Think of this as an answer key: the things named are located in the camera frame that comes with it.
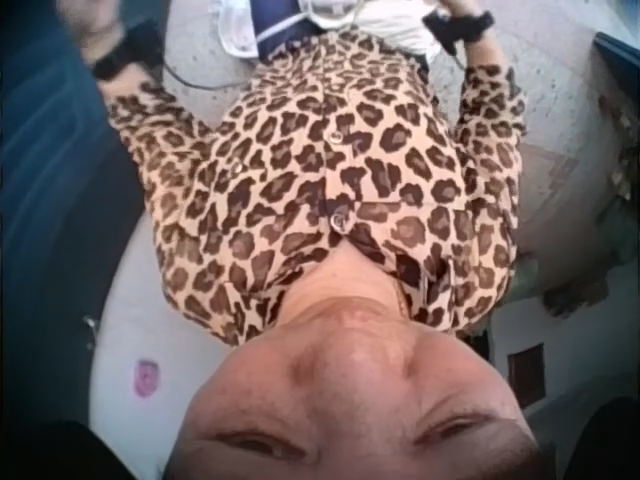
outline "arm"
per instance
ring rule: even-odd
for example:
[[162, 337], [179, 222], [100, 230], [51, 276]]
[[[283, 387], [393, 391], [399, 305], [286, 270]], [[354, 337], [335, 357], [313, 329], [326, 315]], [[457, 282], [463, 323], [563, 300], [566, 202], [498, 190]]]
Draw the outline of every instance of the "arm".
[[[88, 66], [123, 39], [118, 6], [119, 0], [57, 0], [58, 12]], [[145, 206], [153, 222], [165, 295], [177, 307], [177, 284], [182, 282], [178, 268], [186, 262], [182, 257], [193, 253], [198, 245], [197, 239], [181, 228], [180, 214], [197, 167], [203, 159], [211, 158], [215, 136], [165, 92], [142, 65], [130, 64], [115, 78], [97, 83], [109, 123], [138, 167]]]
[[[453, 16], [480, 15], [475, 0], [444, 0]], [[466, 44], [467, 71], [462, 86], [456, 139], [475, 159], [487, 193], [496, 197], [512, 228], [517, 226], [522, 160], [517, 147], [524, 134], [525, 99], [493, 28]]]

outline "shirt button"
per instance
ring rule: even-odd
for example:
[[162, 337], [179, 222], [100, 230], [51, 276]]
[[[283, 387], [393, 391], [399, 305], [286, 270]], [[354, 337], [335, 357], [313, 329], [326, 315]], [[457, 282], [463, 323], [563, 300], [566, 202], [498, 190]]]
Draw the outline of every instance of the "shirt button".
[[236, 163], [233, 167], [231, 167], [231, 172], [234, 175], [239, 175], [244, 170], [244, 165], [241, 163]]
[[338, 131], [331, 132], [329, 134], [329, 142], [331, 142], [331, 143], [333, 143], [335, 145], [338, 145], [338, 144], [342, 143], [342, 140], [344, 140], [344, 137]]
[[334, 230], [344, 233], [345, 224], [347, 223], [344, 218], [344, 215], [336, 213], [331, 217], [330, 222]]

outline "skin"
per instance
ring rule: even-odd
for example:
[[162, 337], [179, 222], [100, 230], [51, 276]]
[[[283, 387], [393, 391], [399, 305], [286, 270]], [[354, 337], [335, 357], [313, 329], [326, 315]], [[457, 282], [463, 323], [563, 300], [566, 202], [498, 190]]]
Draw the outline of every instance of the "skin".
[[[58, 0], [88, 64], [122, 38], [118, 3]], [[482, 12], [473, 0], [442, 3]], [[506, 64], [492, 31], [466, 55], [470, 66]], [[108, 98], [149, 80], [130, 65], [99, 88]], [[340, 244], [291, 286], [275, 327], [195, 395], [171, 478], [476, 478], [532, 451], [502, 377], [456, 338], [406, 319], [400, 298], [394, 279]]]

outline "leopard print shirt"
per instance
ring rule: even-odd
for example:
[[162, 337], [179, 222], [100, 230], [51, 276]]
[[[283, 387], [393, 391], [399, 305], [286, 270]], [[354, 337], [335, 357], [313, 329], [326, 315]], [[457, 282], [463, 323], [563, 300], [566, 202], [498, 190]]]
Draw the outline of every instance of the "leopard print shirt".
[[167, 300], [229, 345], [345, 239], [401, 281], [411, 315], [459, 332], [505, 293], [525, 101], [470, 68], [454, 128], [424, 71], [354, 30], [280, 49], [216, 128], [160, 87], [108, 101], [138, 165]]

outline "necklace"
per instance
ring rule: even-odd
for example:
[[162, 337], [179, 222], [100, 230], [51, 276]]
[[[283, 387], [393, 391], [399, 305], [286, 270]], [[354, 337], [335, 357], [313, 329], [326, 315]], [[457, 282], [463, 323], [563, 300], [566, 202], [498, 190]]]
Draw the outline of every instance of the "necklace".
[[407, 298], [404, 295], [402, 283], [398, 280], [394, 282], [394, 284], [396, 287], [396, 295], [398, 296], [398, 309], [400, 310], [400, 315], [403, 320], [410, 320], [411, 315], [409, 313], [409, 305], [407, 305]]

